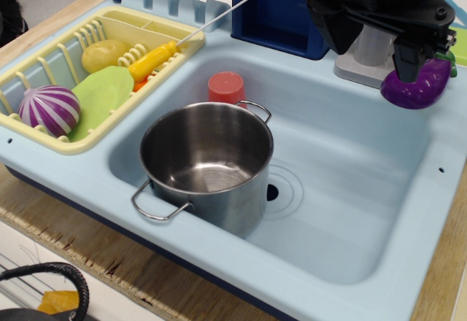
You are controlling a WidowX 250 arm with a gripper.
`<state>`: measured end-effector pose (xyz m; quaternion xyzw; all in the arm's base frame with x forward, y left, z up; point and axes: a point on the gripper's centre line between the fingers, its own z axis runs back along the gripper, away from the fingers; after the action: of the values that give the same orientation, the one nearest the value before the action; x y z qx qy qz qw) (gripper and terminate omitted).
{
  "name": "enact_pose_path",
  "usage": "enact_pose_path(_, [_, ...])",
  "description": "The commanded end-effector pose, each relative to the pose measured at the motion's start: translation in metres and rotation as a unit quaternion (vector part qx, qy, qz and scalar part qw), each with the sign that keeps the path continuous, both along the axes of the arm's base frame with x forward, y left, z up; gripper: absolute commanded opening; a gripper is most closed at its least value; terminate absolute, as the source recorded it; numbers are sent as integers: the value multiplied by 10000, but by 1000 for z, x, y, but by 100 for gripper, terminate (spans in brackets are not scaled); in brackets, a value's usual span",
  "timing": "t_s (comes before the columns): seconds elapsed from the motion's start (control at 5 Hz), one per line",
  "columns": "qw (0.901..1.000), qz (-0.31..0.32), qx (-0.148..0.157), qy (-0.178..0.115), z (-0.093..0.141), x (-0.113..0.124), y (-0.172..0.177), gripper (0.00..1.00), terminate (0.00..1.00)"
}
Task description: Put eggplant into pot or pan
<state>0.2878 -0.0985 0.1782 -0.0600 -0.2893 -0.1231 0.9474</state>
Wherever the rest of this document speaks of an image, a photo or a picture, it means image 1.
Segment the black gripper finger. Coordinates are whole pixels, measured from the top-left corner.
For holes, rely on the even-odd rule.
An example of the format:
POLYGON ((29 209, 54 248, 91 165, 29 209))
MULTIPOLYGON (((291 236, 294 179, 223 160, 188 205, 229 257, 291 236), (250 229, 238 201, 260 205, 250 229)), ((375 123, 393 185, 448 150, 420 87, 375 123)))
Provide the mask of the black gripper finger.
POLYGON ((402 82, 415 82, 425 63, 425 56, 417 42, 397 39, 393 43, 393 63, 402 82))

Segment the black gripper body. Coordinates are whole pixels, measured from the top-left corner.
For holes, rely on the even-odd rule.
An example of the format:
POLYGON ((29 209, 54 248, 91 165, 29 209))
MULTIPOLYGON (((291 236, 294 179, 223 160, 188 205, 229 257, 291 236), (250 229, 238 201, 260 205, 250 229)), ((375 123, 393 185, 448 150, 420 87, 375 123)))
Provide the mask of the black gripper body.
POLYGON ((454 9, 445 0, 306 0, 312 21, 327 45, 346 53, 371 26, 416 42, 428 58, 455 44, 454 9))

